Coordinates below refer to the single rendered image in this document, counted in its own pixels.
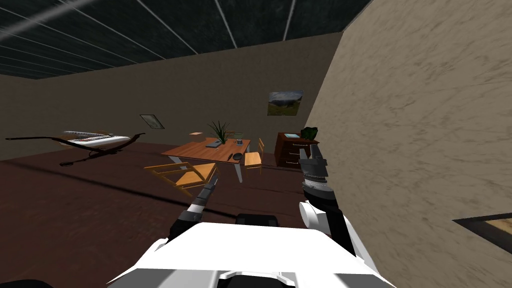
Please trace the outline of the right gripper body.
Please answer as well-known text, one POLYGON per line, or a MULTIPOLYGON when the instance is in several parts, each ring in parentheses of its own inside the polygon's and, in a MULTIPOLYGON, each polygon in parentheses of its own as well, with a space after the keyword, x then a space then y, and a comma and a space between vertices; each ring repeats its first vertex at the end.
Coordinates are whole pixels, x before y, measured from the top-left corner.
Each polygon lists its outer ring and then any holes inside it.
POLYGON ((304 175, 327 177, 327 160, 321 157, 301 158, 298 160, 304 175))

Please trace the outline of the brown wooden table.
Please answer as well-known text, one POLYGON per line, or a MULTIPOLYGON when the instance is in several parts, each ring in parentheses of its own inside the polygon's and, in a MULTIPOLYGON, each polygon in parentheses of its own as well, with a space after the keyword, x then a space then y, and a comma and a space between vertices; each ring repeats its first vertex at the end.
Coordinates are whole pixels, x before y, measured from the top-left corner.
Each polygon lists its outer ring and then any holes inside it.
POLYGON ((180 163, 182 159, 191 159, 206 162, 227 163, 234 165, 239 182, 243 181, 241 159, 250 150, 249 139, 229 138, 227 136, 228 125, 213 122, 208 125, 213 129, 213 137, 206 137, 201 142, 191 141, 162 153, 174 163, 180 163))

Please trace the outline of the dark brown dresser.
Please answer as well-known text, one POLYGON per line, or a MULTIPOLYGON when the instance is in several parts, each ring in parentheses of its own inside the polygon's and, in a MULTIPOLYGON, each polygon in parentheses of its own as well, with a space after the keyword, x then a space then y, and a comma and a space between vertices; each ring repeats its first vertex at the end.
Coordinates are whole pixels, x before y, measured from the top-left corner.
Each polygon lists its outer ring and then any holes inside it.
POLYGON ((300 150, 304 149, 306 156, 311 156, 310 145, 318 144, 316 140, 301 137, 300 132, 279 132, 274 150, 277 167, 300 170, 300 150))

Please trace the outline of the landscape wall picture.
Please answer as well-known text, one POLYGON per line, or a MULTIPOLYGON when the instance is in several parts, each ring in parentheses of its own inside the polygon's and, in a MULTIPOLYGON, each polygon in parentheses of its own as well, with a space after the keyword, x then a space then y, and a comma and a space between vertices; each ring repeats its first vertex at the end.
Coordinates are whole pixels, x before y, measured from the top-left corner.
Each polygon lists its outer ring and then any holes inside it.
POLYGON ((296 116, 304 95, 303 90, 276 91, 268 97, 268 116, 296 116))

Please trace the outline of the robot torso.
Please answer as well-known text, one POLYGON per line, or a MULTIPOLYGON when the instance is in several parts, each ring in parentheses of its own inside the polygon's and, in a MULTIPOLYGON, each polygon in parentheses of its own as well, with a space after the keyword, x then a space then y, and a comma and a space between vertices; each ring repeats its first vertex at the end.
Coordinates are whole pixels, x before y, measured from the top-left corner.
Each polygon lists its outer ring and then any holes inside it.
POLYGON ((323 212, 305 228, 202 222, 157 240, 107 288, 396 288, 368 253, 330 237, 323 212))

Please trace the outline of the small grey wall picture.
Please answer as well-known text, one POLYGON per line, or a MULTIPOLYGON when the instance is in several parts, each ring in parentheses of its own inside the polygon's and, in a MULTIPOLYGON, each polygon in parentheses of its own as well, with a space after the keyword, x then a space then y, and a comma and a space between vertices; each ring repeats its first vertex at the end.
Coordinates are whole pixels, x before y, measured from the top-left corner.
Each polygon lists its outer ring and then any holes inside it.
POLYGON ((164 129, 164 126, 153 114, 141 114, 140 117, 151 129, 164 129))

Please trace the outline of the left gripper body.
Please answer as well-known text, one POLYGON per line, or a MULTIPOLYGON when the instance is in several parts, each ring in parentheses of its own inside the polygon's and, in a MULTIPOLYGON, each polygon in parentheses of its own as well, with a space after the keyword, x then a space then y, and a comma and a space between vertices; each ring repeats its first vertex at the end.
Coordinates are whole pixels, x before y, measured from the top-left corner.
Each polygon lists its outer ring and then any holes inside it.
POLYGON ((201 190, 201 199, 209 199, 214 192, 219 176, 214 174, 201 190))

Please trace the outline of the tipped light wooden chair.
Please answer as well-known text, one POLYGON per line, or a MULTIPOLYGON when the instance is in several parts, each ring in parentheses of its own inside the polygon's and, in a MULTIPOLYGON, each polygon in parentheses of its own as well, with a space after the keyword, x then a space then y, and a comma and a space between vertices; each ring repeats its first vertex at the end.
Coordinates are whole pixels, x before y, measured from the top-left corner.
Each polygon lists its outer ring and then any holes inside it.
POLYGON ((220 174, 218 165, 214 162, 199 165, 180 162, 146 166, 143 169, 189 197, 193 196, 189 189, 201 187, 220 174))

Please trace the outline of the upright light wooden chair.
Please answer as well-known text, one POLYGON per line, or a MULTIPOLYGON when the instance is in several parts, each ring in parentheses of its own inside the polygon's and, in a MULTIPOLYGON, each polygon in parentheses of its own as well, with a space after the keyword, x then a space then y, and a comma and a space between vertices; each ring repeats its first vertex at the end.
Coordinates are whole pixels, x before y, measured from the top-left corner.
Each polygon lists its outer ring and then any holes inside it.
POLYGON ((250 169, 259 169, 259 174, 262 173, 263 169, 263 156, 265 152, 265 145, 261 138, 258 139, 257 151, 246 152, 244 156, 244 167, 246 171, 250 169))

